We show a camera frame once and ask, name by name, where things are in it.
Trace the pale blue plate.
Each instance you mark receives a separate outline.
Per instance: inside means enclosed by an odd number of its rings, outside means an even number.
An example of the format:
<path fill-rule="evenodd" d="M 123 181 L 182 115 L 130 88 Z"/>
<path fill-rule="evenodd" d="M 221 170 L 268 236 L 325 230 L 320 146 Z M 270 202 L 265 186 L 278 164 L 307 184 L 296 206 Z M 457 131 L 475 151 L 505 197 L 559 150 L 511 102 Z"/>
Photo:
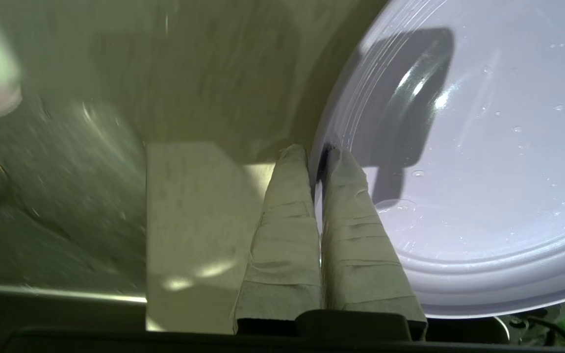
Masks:
<path fill-rule="evenodd" d="M 309 162 L 349 150 L 428 317 L 565 302 L 565 0 L 388 0 Z"/>

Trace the stainless steel sink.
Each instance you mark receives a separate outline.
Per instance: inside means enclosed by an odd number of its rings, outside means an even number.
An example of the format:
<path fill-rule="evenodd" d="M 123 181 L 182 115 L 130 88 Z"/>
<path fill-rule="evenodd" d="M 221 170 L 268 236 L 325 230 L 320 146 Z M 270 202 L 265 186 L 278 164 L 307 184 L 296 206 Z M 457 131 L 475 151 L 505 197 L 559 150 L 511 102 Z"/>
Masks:
<path fill-rule="evenodd" d="M 280 150 L 388 0 L 0 0 L 0 331 L 231 333 Z"/>

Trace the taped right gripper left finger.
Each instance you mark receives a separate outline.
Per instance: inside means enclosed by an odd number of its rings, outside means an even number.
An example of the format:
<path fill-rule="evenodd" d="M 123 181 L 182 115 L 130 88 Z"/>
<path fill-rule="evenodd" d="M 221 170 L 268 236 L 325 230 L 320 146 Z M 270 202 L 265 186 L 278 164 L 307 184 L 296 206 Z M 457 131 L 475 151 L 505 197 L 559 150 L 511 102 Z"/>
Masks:
<path fill-rule="evenodd" d="M 321 277 L 307 152 L 293 144 L 281 151 L 265 191 L 234 306 L 235 333 L 291 333 L 299 316 L 320 310 Z"/>

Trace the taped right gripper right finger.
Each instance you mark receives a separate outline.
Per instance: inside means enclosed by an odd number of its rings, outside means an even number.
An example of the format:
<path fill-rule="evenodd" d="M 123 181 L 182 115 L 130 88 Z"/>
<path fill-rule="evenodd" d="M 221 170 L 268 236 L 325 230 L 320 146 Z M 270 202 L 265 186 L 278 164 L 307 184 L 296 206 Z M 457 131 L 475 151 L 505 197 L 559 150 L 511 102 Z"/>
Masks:
<path fill-rule="evenodd" d="M 321 257 L 328 310 L 404 318 L 412 340 L 428 321 L 369 195 L 367 177 L 347 150 L 327 153 Z"/>

